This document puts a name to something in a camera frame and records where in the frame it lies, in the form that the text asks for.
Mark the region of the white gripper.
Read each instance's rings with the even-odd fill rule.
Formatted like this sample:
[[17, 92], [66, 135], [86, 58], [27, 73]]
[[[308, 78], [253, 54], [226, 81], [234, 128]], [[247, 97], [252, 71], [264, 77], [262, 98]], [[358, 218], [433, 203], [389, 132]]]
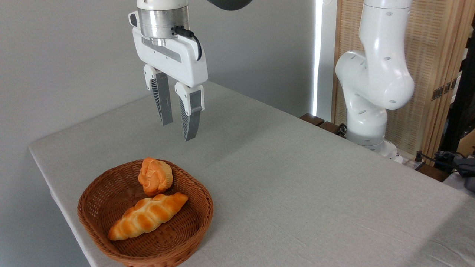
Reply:
[[180, 98], [180, 112], [185, 141], [196, 137], [200, 113], [205, 109], [204, 87], [208, 80], [205, 53], [197, 60], [199, 48], [193, 39], [183, 36], [165, 39], [164, 46], [152, 44], [141, 34], [140, 26], [132, 26], [136, 52], [144, 66], [147, 89], [152, 91], [162, 124], [173, 122], [168, 76], [178, 82], [174, 86]]

